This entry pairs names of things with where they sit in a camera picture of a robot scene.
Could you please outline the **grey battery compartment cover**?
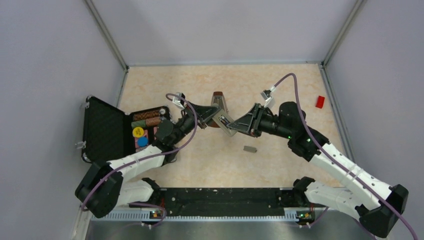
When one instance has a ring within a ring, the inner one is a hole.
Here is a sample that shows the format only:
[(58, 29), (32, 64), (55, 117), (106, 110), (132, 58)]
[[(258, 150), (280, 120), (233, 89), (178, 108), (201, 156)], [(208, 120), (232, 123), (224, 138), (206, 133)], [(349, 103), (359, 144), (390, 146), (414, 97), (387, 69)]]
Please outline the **grey battery compartment cover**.
[(256, 153), (258, 151), (256, 147), (247, 146), (247, 145), (243, 147), (243, 150), (249, 153)]

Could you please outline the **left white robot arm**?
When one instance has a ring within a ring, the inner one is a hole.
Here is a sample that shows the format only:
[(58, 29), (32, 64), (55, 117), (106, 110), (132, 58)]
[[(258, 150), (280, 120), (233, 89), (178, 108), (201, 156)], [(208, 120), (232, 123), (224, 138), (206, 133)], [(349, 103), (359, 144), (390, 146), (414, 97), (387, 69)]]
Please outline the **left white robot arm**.
[(154, 207), (160, 202), (160, 193), (152, 184), (142, 180), (140, 183), (128, 183), (135, 176), (170, 163), (179, 151), (175, 145), (197, 126), (207, 126), (221, 108), (218, 105), (200, 106), (190, 103), (184, 108), (183, 115), (177, 122), (172, 122), (169, 114), (158, 124), (154, 140), (137, 152), (135, 143), (130, 142), (130, 125), (128, 116), (121, 113), (121, 119), (114, 119), (123, 134), (120, 142), (112, 139), (99, 143), (98, 156), (91, 161), (91, 166), (75, 190), (75, 196), (81, 201), (82, 209), (90, 211), (95, 217), (102, 218), (116, 206), (132, 202), (144, 202)]

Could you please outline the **white remote control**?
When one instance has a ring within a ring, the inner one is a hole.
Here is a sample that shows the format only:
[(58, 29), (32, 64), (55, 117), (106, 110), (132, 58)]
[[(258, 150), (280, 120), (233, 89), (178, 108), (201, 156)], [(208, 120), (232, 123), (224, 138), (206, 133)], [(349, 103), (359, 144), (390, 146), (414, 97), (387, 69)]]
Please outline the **white remote control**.
[(220, 109), (213, 117), (212, 120), (229, 136), (233, 137), (237, 131), (229, 128), (229, 124), (233, 123), (234, 120), (230, 117), (230, 115)]

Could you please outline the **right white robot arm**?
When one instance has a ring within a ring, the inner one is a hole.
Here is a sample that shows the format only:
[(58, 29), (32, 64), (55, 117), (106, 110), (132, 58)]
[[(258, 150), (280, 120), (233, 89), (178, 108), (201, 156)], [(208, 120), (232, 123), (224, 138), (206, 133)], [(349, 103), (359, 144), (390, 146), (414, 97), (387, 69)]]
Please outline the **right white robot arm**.
[(230, 129), (259, 137), (262, 133), (288, 140), (288, 148), (337, 179), (342, 189), (310, 177), (294, 182), (293, 200), (299, 206), (323, 205), (357, 220), (379, 238), (386, 238), (404, 212), (409, 192), (401, 184), (377, 179), (341, 153), (327, 137), (307, 126), (306, 113), (293, 102), (284, 102), (278, 114), (260, 104), (231, 122)]

